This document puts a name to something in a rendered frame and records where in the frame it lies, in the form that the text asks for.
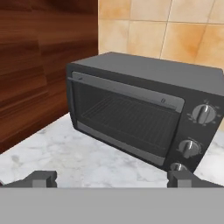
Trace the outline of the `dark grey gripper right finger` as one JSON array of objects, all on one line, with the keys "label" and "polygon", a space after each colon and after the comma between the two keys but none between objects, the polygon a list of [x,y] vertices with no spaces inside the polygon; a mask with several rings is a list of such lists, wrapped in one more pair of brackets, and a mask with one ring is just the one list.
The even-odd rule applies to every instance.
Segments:
[{"label": "dark grey gripper right finger", "polygon": [[208,188],[220,187],[220,185],[202,180],[192,174],[190,171],[168,171],[168,187],[176,188]]}]

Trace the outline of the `silver toaster oven knob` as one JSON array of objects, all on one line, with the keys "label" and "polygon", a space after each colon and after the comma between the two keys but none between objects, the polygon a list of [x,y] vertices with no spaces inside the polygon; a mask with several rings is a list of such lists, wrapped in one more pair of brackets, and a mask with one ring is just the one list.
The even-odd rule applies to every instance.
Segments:
[{"label": "silver toaster oven knob", "polygon": [[191,158],[200,153],[200,145],[193,140],[184,140],[179,144],[178,150],[184,158]]},{"label": "silver toaster oven knob", "polygon": [[187,171],[187,168],[183,164],[176,162],[171,164],[171,170],[181,172]]},{"label": "silver toaster oven knob", "polygon": [[216,117],[216,112],[212,106],[201,104],[193,110],[192,117],[199,124],[210,123]]}]

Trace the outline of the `dark grey toaster oven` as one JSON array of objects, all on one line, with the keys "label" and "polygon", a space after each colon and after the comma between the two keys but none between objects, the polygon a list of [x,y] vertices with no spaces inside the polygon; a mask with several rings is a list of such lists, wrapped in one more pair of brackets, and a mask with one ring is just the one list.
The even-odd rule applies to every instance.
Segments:
[{"label": "dark grey toaster oven", "polygon": [[[184,165],[188,171],[194,172],[224,119],[224,72],[222,69],[119,52],[106,52],[76,60],[66,67],[67,104],[74,128],[70,87],[67,80],[74,72],[173,95],[185,100],[175,136],[163,165],[157,166],[130,154],[166,172],[171,169],[171,164],[176,162]],[[193,110],[201,104],[212,106],[216,112],[216,117],[209,123],[199,124],[193,119]],[[179,144],[184,140],[193,140],[199,144],[200,153],[194,157],[183,157],[179,151]]]}]

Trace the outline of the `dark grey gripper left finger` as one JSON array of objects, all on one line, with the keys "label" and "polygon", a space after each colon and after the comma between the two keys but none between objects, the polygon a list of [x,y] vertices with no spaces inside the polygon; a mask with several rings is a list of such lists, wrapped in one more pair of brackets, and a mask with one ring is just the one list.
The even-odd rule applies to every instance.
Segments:
[{"label": "dark grey gripper left finger", "polygon": [[56,171],[34,171],[24,179],[3,184],[3,187],[18,188],[49,188],[57,186]]}]

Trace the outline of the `toaster oven glass door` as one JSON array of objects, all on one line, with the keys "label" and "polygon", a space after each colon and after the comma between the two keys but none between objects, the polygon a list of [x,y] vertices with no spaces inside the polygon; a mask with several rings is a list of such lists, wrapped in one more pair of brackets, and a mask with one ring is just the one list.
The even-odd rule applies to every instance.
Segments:
[{"label": "toaster oven glass door", "polygon": [[74,72],[67,78],[75,128],[151,164],[161,166],[185,100]]}]

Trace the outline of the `brown wooden cabinet side panel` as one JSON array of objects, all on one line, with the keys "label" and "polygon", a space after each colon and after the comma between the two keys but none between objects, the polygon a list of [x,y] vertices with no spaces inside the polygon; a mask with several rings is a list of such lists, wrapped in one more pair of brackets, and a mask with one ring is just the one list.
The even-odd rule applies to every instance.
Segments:
[{"label": "brown wooden cabinet side panel", "polygon": [[98,0],[0,0],[0,154],[67,113],[66,65],[98,53]]}]

